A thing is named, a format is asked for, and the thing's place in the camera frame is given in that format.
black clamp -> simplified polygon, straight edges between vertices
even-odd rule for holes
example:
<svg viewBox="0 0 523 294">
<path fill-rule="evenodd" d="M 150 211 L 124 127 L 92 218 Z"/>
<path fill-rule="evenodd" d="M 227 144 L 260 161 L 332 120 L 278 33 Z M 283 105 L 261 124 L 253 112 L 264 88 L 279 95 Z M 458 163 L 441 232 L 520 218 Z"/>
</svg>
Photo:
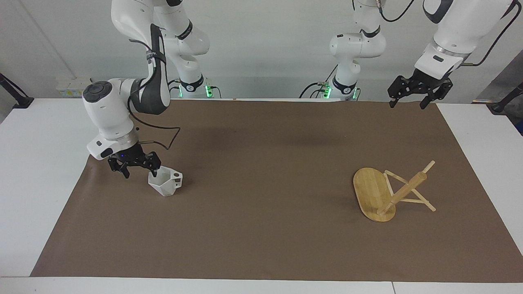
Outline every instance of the black clamp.
<svg viewBox="0 0 523 294">
<path fill-rule="evenodd" d="M 146 53 L 145 53 L 145 58 L 147 59 L 147 61 L 149 63 L 152 62 L 151 59 L 159 59 L 163 63 L 166 63 L 165 54 L 163 54 L 163 53 L 161 53 L 159 51 L 147 50 Z"/>
<path fill-rule="evenodd" d="M 411 94 L 427 94 L 419 103 L 421 109 L 425 109 L 432 101 L 443 100 L 453 85 L 448 75 L 437 80 L 416 69 L 411 78 L 400 75 L 394 80 L 388 89 L 391 98 L 389 105 L 394 108 L 401 98 Z"/>
<path fill-rule="evenodd" d="M 203 85 L 203 80 L 204 79 L 203 79 L 203 75 L 202 75 L 201 78 L 197 82 L 187 84 L 184 81 L 180 80 L 180 84 L 185 88 L 185 90 L 187 90 L 187 92 L 192 93 L 192 92 L 195 92 L 198 87 Z"/>
<path fill-rule="evenodd" d="M 356 88 L 356 84 L 358 82 L 355 82 L 354 85 L 346 86 L 344 84 L 341 84 L 336 80 L 336 76 L 332 79 L 332 84 L 336 87 L 336 89 L 340 90 L 343 95 L 349 95 L 350 92 L 352 92 Z"/>
<path fill-rule="evenodd" d="M 121 172 L 125 178 L 129 178 L 130 173 L 127 167 L 141 166 L 151 171 L 154 177 L 158 169 L 162 166 L 162 161 L 156 152 L 149 154 L 143 153 L 142 147 L 137 143 L 133 147 L 111 155 L 107 162 L 113 172 Z"/>
</svg>

white table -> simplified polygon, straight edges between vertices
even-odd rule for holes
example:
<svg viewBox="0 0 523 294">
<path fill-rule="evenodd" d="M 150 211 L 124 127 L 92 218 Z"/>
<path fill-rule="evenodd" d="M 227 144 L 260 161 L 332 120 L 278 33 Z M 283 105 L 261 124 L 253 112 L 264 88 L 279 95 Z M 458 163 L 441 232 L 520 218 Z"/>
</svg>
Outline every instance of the white table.
<svg viewBox="0 0 523 294">
<path fill-rule="evenodd" d="M 523 252 L 523 137 L 483 105 L 438 107 Z M 523 284 L 28 278 L 96 133 L 80 99 L 37 99 L 0 125 L 0 293 L 523 293 Z"/>
</svg>

bamboo board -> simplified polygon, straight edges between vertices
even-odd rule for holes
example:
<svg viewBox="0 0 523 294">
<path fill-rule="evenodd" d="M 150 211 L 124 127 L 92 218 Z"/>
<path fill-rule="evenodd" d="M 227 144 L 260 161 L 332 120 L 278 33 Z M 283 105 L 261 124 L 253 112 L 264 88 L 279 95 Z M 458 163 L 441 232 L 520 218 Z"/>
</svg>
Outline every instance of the bamboo board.
<svg viewBox="0 0 523 294">
<path fill-rule="evenodd" d="M 390 202 L 392 195 L 382 172 L 365 167 L 354 175 L 354 190 L 361 211 L 376 222 L 390 221 L 396 215 L 396 207 L 391 207 L 384 215 L 378 209 Z"/>
</svg>

wooden stick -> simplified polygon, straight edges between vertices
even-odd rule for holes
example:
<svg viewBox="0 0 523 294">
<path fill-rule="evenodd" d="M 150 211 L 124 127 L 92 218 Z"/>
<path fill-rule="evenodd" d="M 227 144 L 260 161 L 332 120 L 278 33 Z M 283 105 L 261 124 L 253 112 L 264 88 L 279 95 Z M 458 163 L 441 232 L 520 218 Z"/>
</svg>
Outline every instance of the wooden stick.
<svg viewBox="0 0 523 294">
<path fill-rule="evenodd" d="M 408 184 L 408 181 L 405 180 L 404 178 L 400 177 L 399 175 L 397 174 L 394 174 L 392 172 L 389 172 L 389 171 L 385 171 L 386 174 L 388 174 L 389 176 L 399 180 L 400 182 L 404 183 L 404 184 Z"/>
<path fill-rule="evenodd" d="M 427 172 L 428 172 L 428 171 L 429 171 L 429 170 L 434 166 L 435 163 L 436 163 L 436 162 L 435 162 L 434 160 L 431 161 L 431 162 L 430 162 L 430 163 L 425 167 L 425 169 L 422 171 L 422 173 L 425 173 L 425 174 L 426 174 L 426 173 L 427 173 Z"/>
<path fill-rule="evenodd" d="M 416 187 L 423 183 L 426 179 L 427 174 L 424 172 L 417 173 L 410 181 L 408 181 L 408 184 L 405 184 L 392 196 L 392 199 L 389 203 L 383 205 L 378 210 L 378 214 L 381 216 L 384 215 L 393 205 L 396 205 L 398 202 L 400 202 L 401 199 L 405 198 L 413 189 L 416 189 Z"/>
<path fill-rule="evenodd" d="M 423 204 L 425 204 L 432 212 L 436 211 L 436 207 L 434 207 L 430 202 L 421 195 L 420 192 L 418 192 L 416 189 L 412 190 L 412 192 L 422 201 Z"/>
<path fill-rule="evenodd" d="M 401 202 L 410 202 L 410 203 L 420 203 L 420 204 L 425 204 L 423 201 L 419 200 L 419 199 L 408 199 L 408 198 L 403 198 L 401 199 Z"/>
<path fill-rule="evenodd" d="M 392 195 L 394 195 L 394 191 L 392 191 L 391 181 L 389 181 L 389 177 L 387 176 L 387 173 L 384 173 L 383 175 L 385 176 L 385 181 L 387 182 L 387 187 L 389 188 L 389 192 L 391 193 L 391 197 L 392 197 Z"/>
</svg>

green led light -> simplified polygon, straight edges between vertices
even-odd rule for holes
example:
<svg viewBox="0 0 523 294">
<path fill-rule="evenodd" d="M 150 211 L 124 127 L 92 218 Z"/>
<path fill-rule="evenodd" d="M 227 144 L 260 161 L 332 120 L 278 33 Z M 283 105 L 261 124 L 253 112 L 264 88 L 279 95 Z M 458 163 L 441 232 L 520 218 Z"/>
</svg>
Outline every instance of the green led light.
<svg viewBox="0 0 523 294">
<path fill-rule="evenodd" d="M 208 98 L 211 98 L 212 97 L 212 89 L 210 86 L 205 86 L 205 90 L 207 90 L 207 97 Z"/>
<path fill-rule="evenodd" d="M 353 101 L 358 101 L 359 94 L 358 94 L 358 88 L 354 88 L 354 94 L 353 94 Z"/>
<path fill-rule="evenodd" d="M 332 88 L 330 86 L 327 86 L 327 90 L 323 93 L 323 98 L 329 99 L 331 96 Z"/>
</svg>

